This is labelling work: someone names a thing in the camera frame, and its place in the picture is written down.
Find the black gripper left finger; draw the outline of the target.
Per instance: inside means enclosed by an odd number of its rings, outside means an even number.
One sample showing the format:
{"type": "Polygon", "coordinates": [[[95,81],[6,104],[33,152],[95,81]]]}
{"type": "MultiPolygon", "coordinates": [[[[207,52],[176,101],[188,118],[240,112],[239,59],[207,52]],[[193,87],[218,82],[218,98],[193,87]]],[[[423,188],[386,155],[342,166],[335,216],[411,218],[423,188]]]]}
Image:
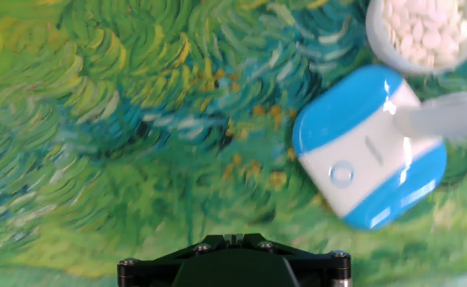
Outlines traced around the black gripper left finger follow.
{"type": "Polygon", "coordinates": [[[117,282],[119,287],[149,286],[159,281],[175,279],[181,265],[188,259],[213,251],[223,250],[234,243],[234,236],[207,235],[196,244],[164,255],[155,260],[125,258],[117,263],[117,282]]]}

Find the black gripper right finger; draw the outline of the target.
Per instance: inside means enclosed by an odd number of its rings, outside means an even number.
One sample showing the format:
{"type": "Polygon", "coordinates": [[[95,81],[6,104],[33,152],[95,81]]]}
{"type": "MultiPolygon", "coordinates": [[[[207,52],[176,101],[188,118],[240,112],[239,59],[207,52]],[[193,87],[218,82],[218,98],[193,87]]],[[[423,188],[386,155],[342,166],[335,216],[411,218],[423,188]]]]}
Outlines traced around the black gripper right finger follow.
{"type": "Polygon", "coordinates": [[[351,255],[345,251],[314,254],[270,241],[261,234],[234,234],[233,247],[265,251],[284,258],[301,286],[352,287],[351,255]]]}

